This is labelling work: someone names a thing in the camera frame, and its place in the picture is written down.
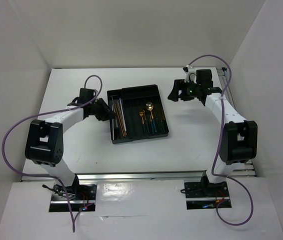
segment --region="purple cable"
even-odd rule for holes
[[[12,170],[14,171],[15,173],[21,175],[21,176],[27,176],[27,177],[35,177],[35,178],[52,178],[52,179],[56,179],[60,182],[61,186],[62,186],[62,189],[63,191],[65,192],[65,195],[66,195],[66,199],[67,199],[67,205],[68,205],[68,209],[69,209],[69,213],[70,213],[70,217],[71,217],[71,222],[72,222],[72,232],[74,233],[75,232],[75,220],[76,220],[76,217],[78,216],[78,214],[80,212],[78,212],[77,216],[74,218],[74,215],[73,215],[73,211],[72,211],[72,206],[71,206],[71,203],[70,203],[70,198],[69,198],[69,195],[68,195],[68,192],[66,190],[66,187],[64,185],[64,183],[56,176],[51,176],[51,175],[40,175],[40,174],[28,174],[28,173],[24,173],[22,171],[19,171],[17,170],[16,168],[14,168],[10,162],[8,161],[7,157],[6,157],[6,152],[5,152],[5,144],[6,144],[6,140],[9,136],[9,134],[13,131],[14,128],[16,128],[18,125],[20,125],[21,123],[29,120],[29,119],[33,119],[33,118],[36,118],[36,117],[39,117],[39,116],[44,116],[44,115],[48,115],[48,114],[57,114],[57,113],[63,113],[63,112],[67,112],[67,111],[70,111],[70,110],[75,110],[75,109],[79,109],[79,108],[83,108],[85,107],[86,105],[92,103],[98,96],[99,94],[101,93],[102,91],[102,88],[103,88],[103,82],[102,82],[102,79],[97,76],[97,75],[90,75],[86,81],[85,81],[85,87],[86,87],[86,83],[87,81],[92,78],[92,77],[96,77],[99,79],[100,81],[100,89],[99,91],[97,92],[97,94],[88,102],[80,105],[80,106],[76,106],[74,108],[71,108],[71,109],[61,109],[61,110],[56,110],[56,111],[48,111],[48,112],[43,112],[43,113],[39,113],[39,114],[34,114],[34,115],[31,115],[31,116],[28,116],[28,117],[25,117],[23,118],[22,120],[18,121],[17,123],[15,123],[5,134],[5,136],[3,137],[2,139],[2,143],[1,143],[1,154],[2,154],[2,157],[3,157],[3,160],[4,162],[6,163],[6,165]]]
[[[216,162],[217,162],[217,159],[218,159],[218,156],[220,154],[220,151],[221,151],[221,145],[222,145],[222,138],[223,138],[223,130],[224,130],[224,123],[225,123],[225,105],[224,105],[224,99],[223,99],[223,96],[224,96],[224,93],[225,91],[227,90],[231,80],[232,80],[232,69],[231,67],[229,66],[229,64],[224,60],[222,59],[221,57],[219,56],[216,56],[216,55],[213,55],[213,54],[206,54],[206,55],[202,55],[202,56],[199,56],[197,58],[195,58],[193,61],[191,61],[188,65],[190,66],[191,64],[193,64],[195,61],[201,59],[201,58],[204,58],[204,57],[213,57],[213,58],[216,58],[216,59],[219,59],[220,61],[222,61],[228,68],[229,70],[229,79],[225,85],[225,87],[223,88],[221,94],[220,94],[220,101],[221,101],[221,124],[220,124],[220,134],[219,134],[219,141],[218,141],[218,147],[217,147],[217,151],[216,151],[216,155],[215,155],[215,158],[213,160],[213,164],[212,164],[212,168],[211,168],[211,175],[213,176],[216,176],[216,177],[223,177],[223,178],[228,178],[228,179],[231,179],[233,181],[235,181],[236,183],[238,183],[239,185],[241,185],[245,190],[246,192],[248,193],[248,196],[249,196],[249,200],[250,200],[250,205],[251,205],[251,210],[250,210],[250,214],[249,214],[249,217],[243,221],[243,222],[240,222],[240,223],[231,223],[231,222],[228,222],[226,220],[224,220],[222,218],[222,216],[220,215],[220,213],[218,212],[218,207],[220,206],[220,204],[222,204],[224,201],[221,201],[218,203],[218,205],[216,206],[216,212],[217,212],[217,215],[218,217],[220,218],[220,220],[222,220],[224,223],[228,224],[228,225],[231,225],[231,226],[241,226],[241,225],[244,225],[246,224],[253,216],[253,212],[254,212],[254,204],[253,204],[253,198],[252,198],[252,195],[250,193],[250,191],[247,189],[247,187],[245,187],[240,181],[230,177],[230,176],[226,176],[226,175],[222,175],[222,174],[216,174],[214,173],[214,170],[215,170],[215,166],[216,166]]]

